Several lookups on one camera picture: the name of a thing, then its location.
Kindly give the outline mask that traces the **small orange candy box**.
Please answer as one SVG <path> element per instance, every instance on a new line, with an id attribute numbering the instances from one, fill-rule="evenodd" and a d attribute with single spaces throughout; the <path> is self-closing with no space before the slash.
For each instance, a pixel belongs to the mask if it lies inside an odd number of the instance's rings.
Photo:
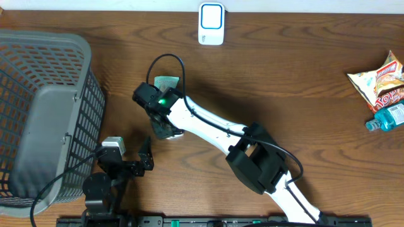
<path id="1" fill-rule="evenodd" d="M 184 133 L 182 133 L 182 134 L 175 134 L 175 135 L 173 135 L 173 136 L 169 136 L 167 139 L 168 139 L 168 140 L 178 139 L 178 138 L 182 137 L 183 135 L 184 135 Z"/>

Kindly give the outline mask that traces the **teal snack packet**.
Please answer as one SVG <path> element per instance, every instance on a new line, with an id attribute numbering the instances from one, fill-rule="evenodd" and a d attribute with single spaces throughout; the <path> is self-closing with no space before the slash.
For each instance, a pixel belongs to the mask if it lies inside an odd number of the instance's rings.
<path id="1" fill-rule="evenodd" d="M 180 77 L 175 76 L 157 76 L 154 78 L 154 86 L 160 91 L 165 91 L 169 88 L 176 88 Z"/>

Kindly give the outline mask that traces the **blue mouthwash bottle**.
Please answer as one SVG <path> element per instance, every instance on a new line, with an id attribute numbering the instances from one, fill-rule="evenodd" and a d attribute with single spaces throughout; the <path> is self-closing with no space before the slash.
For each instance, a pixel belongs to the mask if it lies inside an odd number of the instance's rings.
<path id="1" fill-rule="evenodd" d="M 384 132 L 391 131 L 401 125 L 403 125 L 403 101 L 380 109 L 374 114 L 373 119 L 365 123 L 368 131 L 381 129 Z"/>

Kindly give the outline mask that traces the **orange Toppo snack box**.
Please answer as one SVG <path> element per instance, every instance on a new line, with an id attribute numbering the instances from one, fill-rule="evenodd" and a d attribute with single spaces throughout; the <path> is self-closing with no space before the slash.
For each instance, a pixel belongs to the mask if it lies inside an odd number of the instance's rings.
<path id="1" fill-rule="evenodd" d="M 376 104 L 367 104 L 368 108 L 375 114 L 382 108 L 389 107 L 403 100 L 403 87 L 397 88 L 389 93 L 386 93 L 376 99 Z"/>

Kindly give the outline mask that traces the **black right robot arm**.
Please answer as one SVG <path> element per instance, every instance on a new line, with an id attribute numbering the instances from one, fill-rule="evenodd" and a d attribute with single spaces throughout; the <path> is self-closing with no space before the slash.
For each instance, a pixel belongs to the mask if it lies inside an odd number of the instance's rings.
<path id="1" fill-rule="evenodd" d="M 293 223 L 326 224 L 322 212 L 297 188 L 286 159 L 296 157 L 279 147 L 265 128 L 225 120 L 194 103 L 175 88 L 160 91 L 141 83 L 133 100 L 145 109 L 159 139 L 190 132 L 226 155 L 235 176 L 253 192 L 269 195 Z"/>

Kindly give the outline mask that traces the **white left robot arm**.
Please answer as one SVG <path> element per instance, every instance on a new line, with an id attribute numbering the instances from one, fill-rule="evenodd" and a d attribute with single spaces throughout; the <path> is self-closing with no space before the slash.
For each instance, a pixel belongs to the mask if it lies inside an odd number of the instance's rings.
<path id="1" fill-rule="evenodd" d="M 83 226 L 134 226 L 136 220 L 121 209 L 128 183 L 152 171 L 154 161 L 151 139 L 147 137 L 138 151 L 139 161 L 124 161 L 126 152 L 122 137 L 107 137 L 95 150 L 101 172 L 92 173 L 83 182 L 86 210 Z"/>

